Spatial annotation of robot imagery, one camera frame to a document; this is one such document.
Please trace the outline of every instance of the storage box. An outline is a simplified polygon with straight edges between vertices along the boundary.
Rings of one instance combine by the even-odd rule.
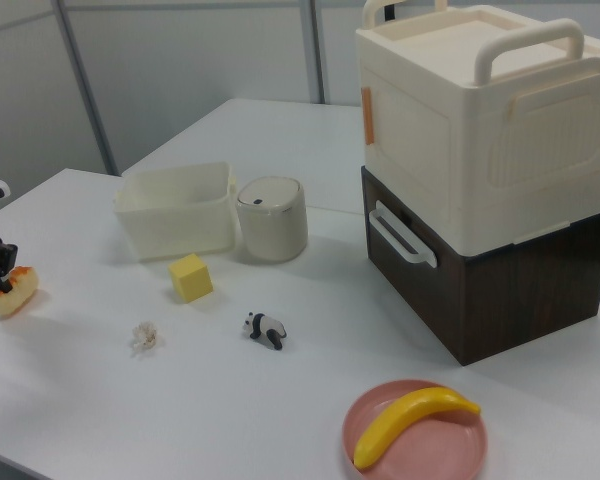
[[[114,211],[140,260],[228,250],[235,192],[225,162],[141,172],[126,178]]]
[[[488,6],[375,26],[387,3],[356,35],[371,173],[464,256],[600,213],[600,40]]]
[[[364,167],[362,179],[369,258],[462,365],[597,314],[600,214],[463,257]]]

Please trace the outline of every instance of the toy bread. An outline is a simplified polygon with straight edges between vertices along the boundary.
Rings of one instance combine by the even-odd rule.
[[[0,315],[11,315],[23,306],[38,288],[38,275],[33,267],[16,267],[9,274],[13,289],[0,292]]]

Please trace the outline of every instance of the yellow banana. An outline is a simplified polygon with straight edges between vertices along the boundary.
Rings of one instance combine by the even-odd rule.
[[[446,387],[415,390],[395,400],[364,431],[353,453],[353,464],[362,470],[373,465],[411,424],[427,415],[449,410],[480,413],[480,406]]]

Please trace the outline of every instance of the pink plate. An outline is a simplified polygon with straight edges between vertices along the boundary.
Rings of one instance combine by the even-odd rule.
[[[465,411],[425,417],[402,432],[371,468],[358,471],[353,466],[356,443],[380,412],[409,392],[440,386],[425,380],[398,380],[379,385],[356,400],[344,419],[342,445],[358,478],[470,480],[478,474],[487,454],[487,431],[479,415]]]

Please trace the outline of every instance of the toy panda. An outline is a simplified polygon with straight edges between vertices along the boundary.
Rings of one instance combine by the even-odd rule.
[[[256,340],[262,332],[265,333],[269,341],[276,350],[282,350],[280,339],[287,337],[284,325],[278,320],[266,316],[264,313],[249,312],[249,317],[244,322],[244,329],[250,333],[249,337]]]

